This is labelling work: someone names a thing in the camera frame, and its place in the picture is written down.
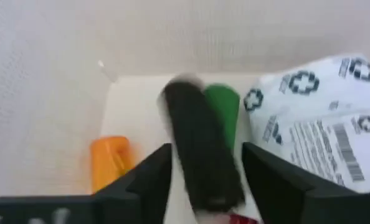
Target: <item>green cylinder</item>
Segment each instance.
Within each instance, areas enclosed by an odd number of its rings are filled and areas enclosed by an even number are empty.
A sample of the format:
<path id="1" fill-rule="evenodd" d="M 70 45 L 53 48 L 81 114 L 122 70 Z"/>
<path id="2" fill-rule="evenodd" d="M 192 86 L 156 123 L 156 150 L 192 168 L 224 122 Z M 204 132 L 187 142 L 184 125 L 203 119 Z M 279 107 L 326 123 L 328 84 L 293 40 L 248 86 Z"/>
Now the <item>green cylinder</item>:
<path id="1" fill-rule="evenodd" d="M 225 141 L 233 152 L 240 96 L 231 87 L 223 84 L 209 85 L 204 94 L 224 126 Z"/>

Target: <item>orange object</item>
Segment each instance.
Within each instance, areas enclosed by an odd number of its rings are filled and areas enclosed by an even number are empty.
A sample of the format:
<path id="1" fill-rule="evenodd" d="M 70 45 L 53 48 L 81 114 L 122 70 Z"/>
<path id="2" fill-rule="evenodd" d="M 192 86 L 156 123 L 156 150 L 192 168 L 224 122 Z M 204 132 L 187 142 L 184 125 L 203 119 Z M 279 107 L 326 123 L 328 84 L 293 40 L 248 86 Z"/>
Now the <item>orange object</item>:
<path id="1" fill-rule="evenodd" d="M 111 184 L 134 166 L 130 142 L 122 136 L 92 142 L 91 157 L 93 193 Z"/>

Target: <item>black brush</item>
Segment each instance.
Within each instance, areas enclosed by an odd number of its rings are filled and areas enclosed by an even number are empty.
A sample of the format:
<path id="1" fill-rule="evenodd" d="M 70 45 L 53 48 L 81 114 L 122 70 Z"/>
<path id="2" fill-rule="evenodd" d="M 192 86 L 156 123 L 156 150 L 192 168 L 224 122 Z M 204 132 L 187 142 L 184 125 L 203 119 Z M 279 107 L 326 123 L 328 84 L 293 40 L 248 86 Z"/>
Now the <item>black brush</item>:
<path id="1" fill-rule="evenodd" d="M 228 212 L 245 202 L 224 129 L 198 85 L 176 80 L 163 90 L 193 210 Z"/>

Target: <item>red object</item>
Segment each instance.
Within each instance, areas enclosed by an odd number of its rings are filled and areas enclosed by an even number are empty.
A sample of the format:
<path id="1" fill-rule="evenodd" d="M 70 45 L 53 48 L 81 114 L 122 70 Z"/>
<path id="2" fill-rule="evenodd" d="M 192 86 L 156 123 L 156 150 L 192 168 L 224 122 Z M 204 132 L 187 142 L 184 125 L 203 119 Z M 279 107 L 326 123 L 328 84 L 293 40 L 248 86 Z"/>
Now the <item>red object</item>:
<path id="1" fill-rule="evenodd" d="M 259 224 L 256 220 L 241 215 L 230 215 L 230 224 Z"/>

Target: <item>barcode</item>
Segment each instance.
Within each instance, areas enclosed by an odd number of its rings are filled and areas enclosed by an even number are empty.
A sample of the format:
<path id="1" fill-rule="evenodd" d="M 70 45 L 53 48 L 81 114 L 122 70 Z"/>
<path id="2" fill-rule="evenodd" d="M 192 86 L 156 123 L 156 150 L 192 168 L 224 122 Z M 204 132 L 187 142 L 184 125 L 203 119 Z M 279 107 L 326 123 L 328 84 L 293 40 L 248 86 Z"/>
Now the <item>barcode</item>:
<path id="1" fill-rule="evenodd" d="M 348 172 L 351 175 L 353 182 L 364 181 L 364 174 L 355 158 L 353 148 L 349 143 L 346 128 L 343 124 L 335 124 L 333 126 L 333 130 L 339 144 L 340 153 L 346 162 Z"/>

